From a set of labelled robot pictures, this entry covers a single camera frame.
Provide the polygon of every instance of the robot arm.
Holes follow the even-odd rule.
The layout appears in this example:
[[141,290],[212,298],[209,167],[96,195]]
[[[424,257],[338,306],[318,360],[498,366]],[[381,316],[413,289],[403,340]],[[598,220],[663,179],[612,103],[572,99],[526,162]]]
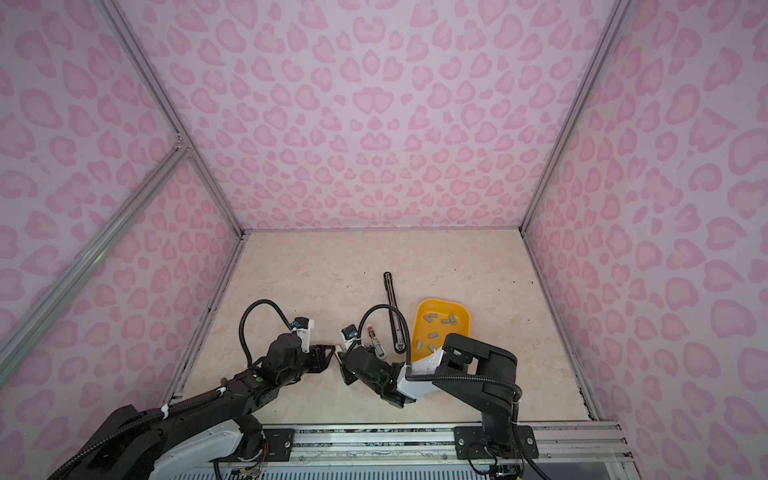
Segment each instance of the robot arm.
[[[291,333],[279,335],[267,355],[251,363],[243,325],[248,313],[262,303],[277,310]],[[368,315],[381,308],[399,318],[406,342],[404,363],[384,362],[360,342]],[[240,321],[240,344],[248,360],[244,371],[222,379],[217,389],[172,406],[144,412],[133,406],[115,410],[86,446],[49,480],[161,480],[232,454],[244,462],[253,461],[264,453],[265,438],[251,413],[274,400],[282,387],[301,380],[303,374],[324,371],[336,351],[335,346],[310,346],[311,329],[312,320],[297,318],[288,323],[274,303],[255,302]],[[510,352],[454,333],[433,355],[412,364],[405,318],[386,304],[368,310],[352,338],[345,353],[336,352],[347,385],[359,379],[399,408],[441,389],[481,412],[484,447],[489,454],[510,458],[514,445],[542,478],[548,478],[525,454],[518,437],[521,390],[515,385],[517,359]],[[468,368],[475,360],[477,370],[470,375]],[[494,470],[495,476],[504,476],[502,466]]]
[[161,409],[115,410],[50,479],[160,480],[212,458],[256,458],[264,437],[251,413],[304,373],[325,370],[333,357],[335,346],[309,346],[309,328],[303,326],[280,334],[266,356],[233,378],[222,379],[220,388]]

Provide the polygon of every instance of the metal bracket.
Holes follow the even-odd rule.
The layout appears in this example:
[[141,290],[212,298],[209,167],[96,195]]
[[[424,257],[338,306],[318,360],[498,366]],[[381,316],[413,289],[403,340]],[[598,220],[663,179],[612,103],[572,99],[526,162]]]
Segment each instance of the metal bracket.
[[293,449],[294,429],[264,429],[266,443],[270,448],[266,454],[268,462],[288,462]]
[[[518,432],[520,440],[523,442],[525,453],[531,458],[538,458],[538,447],[536,446],[536,438],[533,435],[533,428],[527,425],[520,425]],[[456,447],[456,458],[459,460],[466,460],[468,458],[472,460],[493,459],[493,455],[488,454],[483,448],[488,439],[483,436],[482,427],[454,427],[453,438]],[[508,458],[522,458],[522,455],[513,445],[512,452]]]

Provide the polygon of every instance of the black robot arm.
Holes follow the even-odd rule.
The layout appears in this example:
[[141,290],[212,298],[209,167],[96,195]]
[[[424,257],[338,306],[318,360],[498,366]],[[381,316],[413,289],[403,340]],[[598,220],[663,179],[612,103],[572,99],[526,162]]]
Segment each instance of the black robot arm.
[[[49,480],[163,478],[167,472],[183,471],[185,466],[214,457],[235,454],[244,461],[251,460],[263,443],[261,424],[251,413],[274,400],[283,386],[301,380],[304,373],[325,370],[334,349],[315,345],[305,352],[296,330],[283,333],[272,342],[266,356],[233,378],[222,379],[217,389],[162,409],[139,412],[125,406],[115,410],[86,446]],[[190,442],[195,435],[232,420],[229,438],[230,442],[237,439],[237,443],[211,439],[206,447],[205,435],[199,445]],[[166,455],[171,450],[175,455]],[[213,457],[200,458],[201,454]]]

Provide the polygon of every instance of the wire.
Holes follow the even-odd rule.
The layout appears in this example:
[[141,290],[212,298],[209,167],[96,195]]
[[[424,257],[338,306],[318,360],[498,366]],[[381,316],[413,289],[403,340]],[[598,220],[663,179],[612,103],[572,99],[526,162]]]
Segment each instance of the wire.
[[[468,446],[468,451],[467,451],[467,462],[469,462],[469,466],[470,466],[470,467],[472,467],[472,470],[474,470],[476,474],[480,475],[481,477],[485,477],[485,476],[487,476],[489,473],[491,473],[491,468],[490,468],[490,467],[488,467],[488,470],[486,470],[485,472],[481,472],[480,470],[478,470],[478,469],[477,469],[477,468],[476,468],[476,467],[475,467],[475,466],[472,464],[472,446],[473,446],[473,445],[479,445],[479,444],[478,444],[478,443],[476,443],[476,442],[473,442],[473,443],[470,443],[470,444],[469,444],[469,446]],[[498,457],[497,457],[496,455],[492,455],[492,454],[491,454],[491,453],[488,451],[488,449],[487,449],[487,448],[485,449],[485,453],[487,453],[487,454],[489,454],[491,457],[493,457],[493,466],[496,466],[496,465],[498,465]]]
[[286,324],[288,331],[291,330],[290,323],[288,323],[288,319],[286,318],[285,314],[272,300],[261,299],[251,303],[248,308],[245,309],[245,312],[243,312],[243,316],[240,318],[240,328],[237,330],[237,335],[240,338],[240,346],[243,347],[243,353],[245,353],[245,358],[247,361],[246,368],[249,368],[251,365],[253,365],[253,357],[250,355],[248,344],[245,343],[245,320],[248,318],[248,314],[251,310],[255,309],[259,305],[263,305],[264,303],[274,308],[275,311],[277,311],[277,314],[280,315],[280,319],[283,321],[283,323]]
[[523,448],[523,442],[520,440],[520,433],[518,432],[518,403],[512,403],[512,438],[515,440],[515,446],[525,458],[525,461],[533,468],[533,471],[541,477],[541,480],[551,480],[546,473],[544,473],[536,462],[531,459],[531,456]]
[[219,470],[219,460],[220,458],[214,458],[211,460],[214,463],[214,475],[216,476],[216,480],[222,480],[221,470]]
[[[221,397],[221,391],[217,389],[213,391],[210,396],[205,397],[203,399],[195,400],[189,403],[182,402],[174,406],[170,406],[170,408],[168,409],[168,418],[170,418],[173,415],[179,415],[180,413],[184,413],[190,410],[200,408],[201,406],[206,405],[207,403],[210,403],[215,399],[218,399],[219,397]],[[59,478],[64,477],[64,475],[66,475],[70,470],[76,467],[80,462],[83,461],[85,457],[89,456],[91,453],[96,452],[98,449],[101,449],[108,443],[113,442],[116,439],[119,439],[123,435],[133,432],[135,429],[138,429],[152,422],[156,422],[157,420],[162,420],[164,416],[165,414],[159,410],[157,412],[148,413],[142,416],[141,418],[134,420],[133,422],[129,422],[123,425],[122,427],[115,430],[111,434],[105,436],[101,440],[97,440],[96,442],[92,442],[84,446],[80,450],[80,452],[78,452],[72,458],[64,462],[64,464],[62,464],[61,467],[57,468],[56,471],[53,472],[50,477],[48,477],[48,480],[58,480]]]

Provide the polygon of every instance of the table surface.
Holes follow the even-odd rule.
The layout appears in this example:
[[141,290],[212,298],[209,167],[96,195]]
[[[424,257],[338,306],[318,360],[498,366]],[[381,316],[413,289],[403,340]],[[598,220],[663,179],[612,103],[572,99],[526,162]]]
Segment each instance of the table surface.
[[[273,300],[288,320],[315,321],[312,343],[337,344],[339,330],[359,323],[386,303],[382,275],[392,273],[398,307],[413,331],[419,303],[430,297],[461,303],[472,316],[472,338],[514,353],[523,390],[522,421],[587,420],[573,372],[517,230],[417,230],[252,233],[224,295],[194,370],[189,398],[245,368],[237,339],[243,311]],[[395,354],[386,310],[368,319]],[[286,331],[269,306],[257,307],[246,325],[254,359]],[[361,382],[345,386],[337,361],[319,375],[280,390],[255,413],[265,424],[357,422],[469,422],[479,413],[445,392],[433,392],[397,409]]]

